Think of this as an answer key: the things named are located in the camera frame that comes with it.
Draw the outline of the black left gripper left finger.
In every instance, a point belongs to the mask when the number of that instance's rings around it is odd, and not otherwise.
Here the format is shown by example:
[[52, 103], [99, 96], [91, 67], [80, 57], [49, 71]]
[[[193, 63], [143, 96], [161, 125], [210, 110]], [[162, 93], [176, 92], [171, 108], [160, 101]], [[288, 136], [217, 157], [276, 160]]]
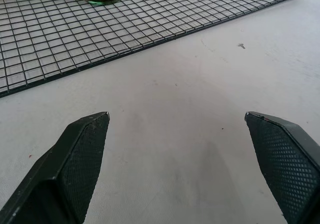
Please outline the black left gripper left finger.
[[0, 224], [83, 224], [98, 177], [110, 116], [70, 123], [0, 210]]

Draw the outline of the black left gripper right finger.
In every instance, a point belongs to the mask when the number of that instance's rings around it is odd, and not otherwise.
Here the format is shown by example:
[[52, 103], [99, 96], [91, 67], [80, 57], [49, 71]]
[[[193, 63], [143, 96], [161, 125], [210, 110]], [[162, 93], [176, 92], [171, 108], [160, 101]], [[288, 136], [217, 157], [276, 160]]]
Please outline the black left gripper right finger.
[[261, 173], [288, 224], [320, 224], [320, 145], [299, 125], [258, 112], [245, 121]]

